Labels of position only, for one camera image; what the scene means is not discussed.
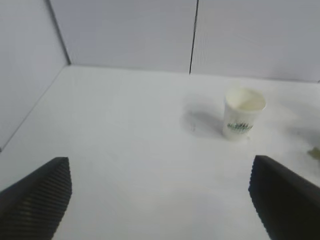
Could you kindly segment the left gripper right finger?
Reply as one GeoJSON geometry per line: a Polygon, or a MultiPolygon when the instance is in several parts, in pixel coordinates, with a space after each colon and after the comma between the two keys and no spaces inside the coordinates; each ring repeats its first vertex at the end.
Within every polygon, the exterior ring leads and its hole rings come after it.
{"type": "Polygon", "coordinates": [[[272,240],[320,238],[320,188],[276,160],[255,156],[249,195],[272,240]]]}

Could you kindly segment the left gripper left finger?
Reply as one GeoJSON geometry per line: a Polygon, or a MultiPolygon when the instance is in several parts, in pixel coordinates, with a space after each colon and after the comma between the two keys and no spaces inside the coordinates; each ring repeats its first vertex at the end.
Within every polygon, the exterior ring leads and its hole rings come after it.
{"type": "Polygon", "coordinates": [[[2,240],[51,240],[72,196],[68,157],[55,157],[0,192],[2,240]]]}

